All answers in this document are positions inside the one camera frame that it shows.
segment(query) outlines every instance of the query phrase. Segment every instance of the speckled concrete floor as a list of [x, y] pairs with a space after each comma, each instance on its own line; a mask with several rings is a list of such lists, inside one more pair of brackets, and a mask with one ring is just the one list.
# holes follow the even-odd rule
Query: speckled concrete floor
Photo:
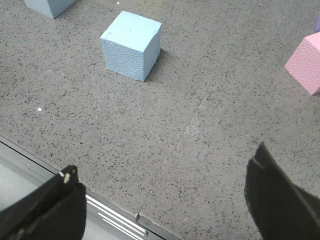
[[[320, 97], [284, 68], [319, 1], [118, 2], [55, 20], [0, 2], [1, 135], [181, 239], [260, 238], [243, 188], [261, 141], [320, 196]], [[122, 10], [163, 23], [144, 83], [105, 69], [99, 37]]]

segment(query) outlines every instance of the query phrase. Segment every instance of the light blue foam cube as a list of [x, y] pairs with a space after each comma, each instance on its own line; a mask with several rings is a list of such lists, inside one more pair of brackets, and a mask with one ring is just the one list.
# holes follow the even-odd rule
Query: light blue foam cube
[[55, 19], [77, 0], [24, 0], [26, 6]]
[[122, 11], [100, 37], [106, 67], [144, 82], [161, 47], [161, 23]]

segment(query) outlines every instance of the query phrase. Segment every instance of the white speck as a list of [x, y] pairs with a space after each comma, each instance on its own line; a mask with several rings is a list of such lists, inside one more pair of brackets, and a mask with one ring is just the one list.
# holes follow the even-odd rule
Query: white speck
[[63, 179], [63, 183], [66, 184], [67, 182], [69, 182], [69, 180], [70, 180], [70, 174], [69, 174], [69, 173], [66, 173], [66, 174], [65, 174], [65, 177], [64, 177], [64, 179]]

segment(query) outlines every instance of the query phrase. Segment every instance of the foam cube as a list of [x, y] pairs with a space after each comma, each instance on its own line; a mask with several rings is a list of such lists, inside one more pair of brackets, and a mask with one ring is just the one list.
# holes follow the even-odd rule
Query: foam cube
[[318, 21], [316, 22], [315, 31], [318, 33], [320, 32], [320, 12], [318, 14]]
[[122, 11], [100, 37], [106, 67], [144, 82], [160, 54], [161, 26]]
[[320, 92], [320, 32], [302, 40], [285, 68], [310, 94]]
[[77, 0], [24, 0], [26, 6], [55, 19]]

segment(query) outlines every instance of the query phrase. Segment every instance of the pink cube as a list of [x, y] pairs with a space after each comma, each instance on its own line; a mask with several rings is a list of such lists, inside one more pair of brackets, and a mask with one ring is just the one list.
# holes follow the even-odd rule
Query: pink cube
[[284, 66], [310, 93], [320, 92], [320, 32], [306, 36]]

